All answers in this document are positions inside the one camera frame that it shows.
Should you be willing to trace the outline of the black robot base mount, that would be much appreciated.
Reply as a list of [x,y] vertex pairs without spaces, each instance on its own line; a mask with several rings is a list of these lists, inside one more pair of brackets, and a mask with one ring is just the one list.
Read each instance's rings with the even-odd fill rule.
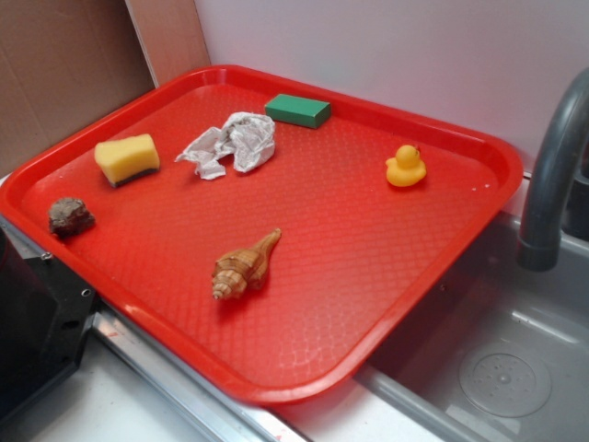
[[1,233],[1,424],[79,368],[96,290],[57,258],[24,258]]

